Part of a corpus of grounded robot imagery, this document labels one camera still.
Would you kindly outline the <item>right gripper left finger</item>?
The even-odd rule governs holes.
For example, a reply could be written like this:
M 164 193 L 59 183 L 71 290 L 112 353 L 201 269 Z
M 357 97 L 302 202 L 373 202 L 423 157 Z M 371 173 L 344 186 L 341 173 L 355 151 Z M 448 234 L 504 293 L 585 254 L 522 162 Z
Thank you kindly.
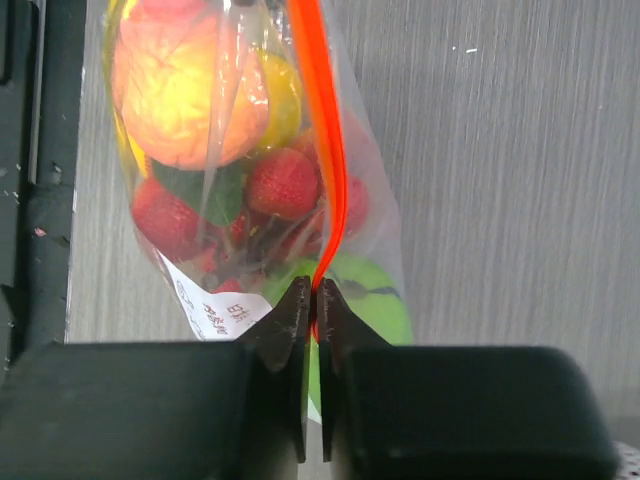
M 272 310 L 239 337 L 275 377 L 281 390 L 276 409 L 299 462 L 306 460 L 310 310 L 311 279 L 297 276 Z

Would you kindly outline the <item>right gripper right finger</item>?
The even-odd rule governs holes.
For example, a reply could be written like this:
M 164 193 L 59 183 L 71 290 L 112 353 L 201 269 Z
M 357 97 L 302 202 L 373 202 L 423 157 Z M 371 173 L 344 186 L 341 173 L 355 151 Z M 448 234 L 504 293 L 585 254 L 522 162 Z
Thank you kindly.
M 390 343 L 356 315 L 333 280 L 322 279 L 315 297 L 323 460 L 332 458 L 332 437 L 344 394 L 340 375 L 353 349 L 389 347 Z

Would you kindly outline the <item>green ball with black marks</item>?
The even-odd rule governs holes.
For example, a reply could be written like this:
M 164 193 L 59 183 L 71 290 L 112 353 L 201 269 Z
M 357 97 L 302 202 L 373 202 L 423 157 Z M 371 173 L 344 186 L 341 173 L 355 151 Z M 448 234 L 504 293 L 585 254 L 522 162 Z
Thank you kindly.
M 312 276 L 316 261 L 299 258 L 273 271 L 262 295 L 276 305 L 292 280 Z M 349 308 L 391 344 L 410 344 L 413 331 L 408 307 L 391 277 L 375 262 L 352 254 L 334 258 L 326 277 L 338 286 Z

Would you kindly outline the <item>red strawberry cluster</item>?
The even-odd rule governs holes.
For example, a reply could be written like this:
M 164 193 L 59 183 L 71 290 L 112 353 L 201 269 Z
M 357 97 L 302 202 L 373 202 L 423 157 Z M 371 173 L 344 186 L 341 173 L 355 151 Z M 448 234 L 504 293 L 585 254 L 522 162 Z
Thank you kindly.
M 204 175 L 151 160 L 131 204 L 142 238 L 207 293 L 255 292 L 274 270 L 318 256 L 328 201 L 314 132 Z

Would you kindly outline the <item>clear orange zip top bag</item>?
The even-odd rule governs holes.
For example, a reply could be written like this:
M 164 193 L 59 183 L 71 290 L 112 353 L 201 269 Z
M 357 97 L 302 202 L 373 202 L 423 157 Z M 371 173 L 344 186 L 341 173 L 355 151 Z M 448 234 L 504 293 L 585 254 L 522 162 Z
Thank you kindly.
M 413 336 L 398 204 L 326 1 L 112 1 L 106 90 L 131 218 L 196 338 L 229 341 L 297 276 Z

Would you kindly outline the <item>peach fruit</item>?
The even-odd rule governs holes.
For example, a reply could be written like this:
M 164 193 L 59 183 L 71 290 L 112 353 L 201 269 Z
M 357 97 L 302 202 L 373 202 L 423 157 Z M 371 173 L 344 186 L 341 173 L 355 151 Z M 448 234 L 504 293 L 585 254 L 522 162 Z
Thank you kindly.
M 128 1 L 111 67 L 112 98 L 151 158 L 202 170 L 254 148 L 269 124 L 258 54 L 230 12 L 208 1 Z

